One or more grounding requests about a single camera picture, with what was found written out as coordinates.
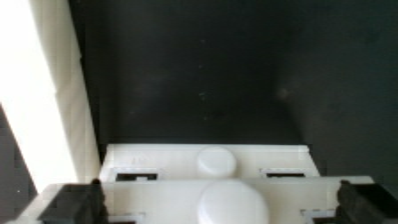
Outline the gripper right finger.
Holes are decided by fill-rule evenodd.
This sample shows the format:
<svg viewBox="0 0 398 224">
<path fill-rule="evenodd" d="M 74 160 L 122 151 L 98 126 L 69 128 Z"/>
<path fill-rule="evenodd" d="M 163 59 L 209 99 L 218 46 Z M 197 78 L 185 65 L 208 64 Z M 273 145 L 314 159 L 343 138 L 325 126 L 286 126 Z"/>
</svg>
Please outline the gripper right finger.
<svg viewBox="0 0 398 224">
<path fill-rule="evenodd" d="M 398 224 L 398 199 L 380 184 L 341 181 L 336 224 Z"/>
</svg>

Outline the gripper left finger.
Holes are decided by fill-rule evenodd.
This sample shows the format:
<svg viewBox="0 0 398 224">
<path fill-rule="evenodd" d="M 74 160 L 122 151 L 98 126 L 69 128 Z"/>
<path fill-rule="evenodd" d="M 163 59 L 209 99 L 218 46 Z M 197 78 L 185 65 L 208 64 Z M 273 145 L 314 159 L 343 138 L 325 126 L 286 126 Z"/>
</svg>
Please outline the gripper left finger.
<svg viewBox="0 0 398 224">
<path fill-rule="evenodd" d="M 66 184 L 41 212 L 42 224 L 110 224 L 101 181 Z"/>
</svg>

